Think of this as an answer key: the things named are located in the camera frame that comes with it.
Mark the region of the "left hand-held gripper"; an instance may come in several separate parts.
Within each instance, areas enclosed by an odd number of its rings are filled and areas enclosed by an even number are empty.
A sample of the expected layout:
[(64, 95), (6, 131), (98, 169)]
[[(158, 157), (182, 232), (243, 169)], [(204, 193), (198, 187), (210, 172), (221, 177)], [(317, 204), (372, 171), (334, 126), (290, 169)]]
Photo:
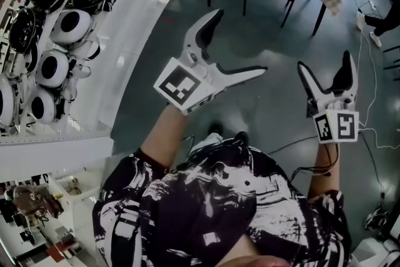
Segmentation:
[(203, 55), (208, 55), (208, 46), (223, 16), (223, 9), (215, 9), (196, 21), (186, 32), (180, 57), (171, 58), (154, 83), (157, 93), (184, 115), (211, 102), (220, 82), (230, 88), (268, 70), (264, 66), (225, 70), (220, 64), (207, 63)]

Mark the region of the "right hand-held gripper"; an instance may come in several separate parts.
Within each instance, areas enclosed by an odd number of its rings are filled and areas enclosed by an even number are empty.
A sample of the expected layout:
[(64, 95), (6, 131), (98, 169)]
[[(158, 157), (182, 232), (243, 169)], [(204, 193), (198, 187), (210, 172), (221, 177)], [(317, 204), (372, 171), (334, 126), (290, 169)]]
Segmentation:
[(342, 66), (334, 76), (329, 94), (303, 62), (297, 63), (297, 71), (308, 96), (307, 117), (313, 120), (319, 142), (356, 142), (359, 128), (359, 112), (355, 110), (358, 75), (351, 53), (343, 53)]

